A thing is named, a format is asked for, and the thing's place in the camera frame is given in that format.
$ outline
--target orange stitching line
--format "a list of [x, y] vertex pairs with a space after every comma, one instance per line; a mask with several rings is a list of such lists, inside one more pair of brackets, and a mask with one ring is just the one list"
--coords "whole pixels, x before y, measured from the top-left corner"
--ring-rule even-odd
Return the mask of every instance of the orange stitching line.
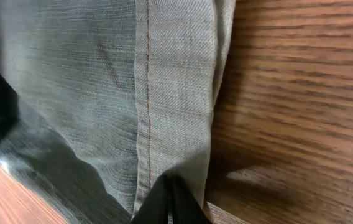
[[152, 173], [152, 169], [150, 167], [150, 133], [151, 133], [151, 125], [150, 125], [150, 115], [149, 115], [149, 0], [146, 0], [147, 4], [147, 9], [146, 9], [146, 14], [147, 14], [147, 62], [146, 62], [146, 93], [147, 93], [147, 117], [148, 117], [148, 122], [149, 122], [149, 143], [148, 143], [148, 149], [147, 149], [147, 154], [149, 157], [149, 190], [152, 187], [152, 184], [150, 183], [150, 174]]

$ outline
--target garment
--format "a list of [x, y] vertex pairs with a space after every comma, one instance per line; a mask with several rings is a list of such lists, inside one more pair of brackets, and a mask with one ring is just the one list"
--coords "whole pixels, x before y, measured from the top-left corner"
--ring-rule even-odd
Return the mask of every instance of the garment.
[[167, 170], [202, 204], [233, 9], [0, 0], [0, 74], [18, 111], [0, 164], [70, 223], [129, 223]]

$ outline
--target brown wood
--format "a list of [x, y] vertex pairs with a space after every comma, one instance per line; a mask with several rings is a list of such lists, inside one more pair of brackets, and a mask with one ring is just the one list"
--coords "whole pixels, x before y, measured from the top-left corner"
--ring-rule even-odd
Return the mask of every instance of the brown wood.
[[353, 223], [353, 0], [238, 1], [212, 132], [208, 202]]
[[66, 224], [66, 221], [33, 192], [0, 168], [0, 224]]

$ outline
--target gray fabric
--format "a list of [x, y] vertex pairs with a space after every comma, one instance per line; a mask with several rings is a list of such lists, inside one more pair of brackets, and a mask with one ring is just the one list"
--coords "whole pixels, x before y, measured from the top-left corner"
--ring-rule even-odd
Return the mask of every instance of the gray fabric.
[[0, 73], [19, 97], [0, 165], [70, 223], [129, 223], [168, 170], [202, 204], [233, 9], [0, 0]]

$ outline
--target wooden table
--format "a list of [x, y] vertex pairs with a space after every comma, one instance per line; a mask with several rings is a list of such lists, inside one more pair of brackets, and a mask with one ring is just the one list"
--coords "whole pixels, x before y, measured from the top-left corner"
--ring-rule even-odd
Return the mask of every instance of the wooden table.
[[[64, 223], [0, 183], [0, 223]], [[353, 0], [237, 2], [206, 200], [214, 223], [353, 223]]]

